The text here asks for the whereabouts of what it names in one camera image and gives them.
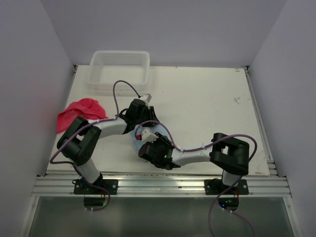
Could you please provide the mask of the light blue towel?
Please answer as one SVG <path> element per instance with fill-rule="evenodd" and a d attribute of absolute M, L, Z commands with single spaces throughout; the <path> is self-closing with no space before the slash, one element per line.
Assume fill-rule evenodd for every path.
<path fill-rule="evenodd" d="M 136 135 L 135 135 L 135 131 L 136 131 L 136 130 L 130 132 L 131 140 L 132 140 L 132 143 L 133 143 L 133 145 L 134 145 L 134 147 L 135 147 L 137 153 L 139 152 L 141 146 L 145 144 L 145 142 L 143 142 L 142 140 L 141 140 L 141 141 L 136 140 L 136 136 L 139 135 L 139 134 L 141 134 L 141 132 L 142 132 L 142 130 L 143 130 L 144 128 L 145 128 L 145 127 L 140 127 L 139 130 L 137 131 Z M 155 134 L 155 133 L 160 133 L 160 134 L 162 134 L 162 135 L 165 135 L 165 134 L 163 134 L 161 131 L 159 131 L 156 127 L 152 127 L 152 128 L 149 128 L 149 129 L 150 129 L 151 132 L 154 133 L 154 134 Z"/>

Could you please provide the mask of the red towel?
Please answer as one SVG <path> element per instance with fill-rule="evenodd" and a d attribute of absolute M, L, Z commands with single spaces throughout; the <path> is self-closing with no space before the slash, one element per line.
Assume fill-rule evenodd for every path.
<path fill-rule="evenodd" d="M 72 102 L 64 111 L 57 116 L 56 133 L 64 132 L 77 117 L 84 119 L 99 120 L 107 119 L 105 110 L 97 100 L 83 98 Z"/>

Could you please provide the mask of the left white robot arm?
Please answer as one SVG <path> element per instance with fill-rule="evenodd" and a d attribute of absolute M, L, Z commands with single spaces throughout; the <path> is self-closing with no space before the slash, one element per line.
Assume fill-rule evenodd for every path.
<path fill-rule="evenodd" d="M 98 140 L 132 132 L 145 121 L 157 121 L 153 106 L 149 105 L 150 95 L 134 99 L 127 110 L 115 118 L 88 121 L 77 117 L 57 143 L 57 152 L 70 160 L 80 176 L 86 180 L 85 188 L 92 194 L 102 190 L 101 173 L 92 161 L 92 154 Z"/>

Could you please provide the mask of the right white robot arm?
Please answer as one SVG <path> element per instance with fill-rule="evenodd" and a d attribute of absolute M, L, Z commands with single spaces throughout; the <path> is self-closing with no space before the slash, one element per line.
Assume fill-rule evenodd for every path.
<path fill-rule="evenodd" d="M 146 141 L 138 151 L 138 156 L 155 167 L 165 170 L 180 168 L 187 164 L 211 162 L 223 169 L 220 188 L 222 192 L 231 194 L 237 189 L 237 179 L 248 174 L 249 169 L 249 144 L 229 138 L 221 142 L 223 133 L 215 133 L 212 145 L 198 151 L 181 152 L 176 150 L 171 140 L 156 132 L 153 141 Z"/>

